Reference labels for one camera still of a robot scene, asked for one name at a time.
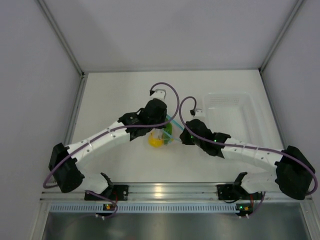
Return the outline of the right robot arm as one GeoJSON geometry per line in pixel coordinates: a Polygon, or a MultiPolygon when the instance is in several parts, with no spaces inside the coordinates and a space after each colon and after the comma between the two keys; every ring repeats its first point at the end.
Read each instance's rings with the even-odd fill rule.
{"type": "Polygon", "coordinates": [[[240,199],[257,192],[282,192],[295,200],[304,200],[315,176],[315,169],[294,146],[275,150],[245,144],[229,134],[212,132],[199,119],[187,121],[179,136],[182,144],[198,146],[212,157],[236,160],[262,169],[244,171],[233,182],[233,192],[240,199]]]}

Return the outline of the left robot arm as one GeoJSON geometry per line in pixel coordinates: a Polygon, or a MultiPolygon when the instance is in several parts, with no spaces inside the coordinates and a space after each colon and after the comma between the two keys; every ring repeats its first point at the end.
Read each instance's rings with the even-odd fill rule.
{"type": "Polygon", "coordinates": [[[161,129],[167,117],[167,105],[163,99],[152,98],[137,112],[121,116],[107,129],[77,143],[56,144],[52,149],[48,168],[64,194],[90,191],[102,200],[109,199],[114,184],[103,172],[88,170],[91,162],[117,145],[145,136],[154,128],[161,129]]]}

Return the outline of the green fake lettuce leaf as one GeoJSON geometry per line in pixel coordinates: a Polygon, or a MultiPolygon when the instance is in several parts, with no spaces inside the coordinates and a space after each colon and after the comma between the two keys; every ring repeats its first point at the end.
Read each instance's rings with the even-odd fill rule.
{"type": "Polygon", "coordinates": [[[164,140],[164,145],[168,145],[174,140],[174,138],[173,138],[173,126],[172,126],[171,123],[168,123],[162,129],[162,138],[164,140]]]}

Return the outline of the clear zip top bag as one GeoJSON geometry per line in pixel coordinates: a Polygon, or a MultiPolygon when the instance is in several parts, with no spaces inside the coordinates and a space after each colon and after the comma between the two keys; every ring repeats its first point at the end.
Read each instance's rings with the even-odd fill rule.
{"type": "Polygon", "coordinates": [[[153,129],[147,138],[147,143],[153,148],[162,148],[170,144],[181,143],[180,134],[184,128],[174,119],[161,129],[153,129]]]}

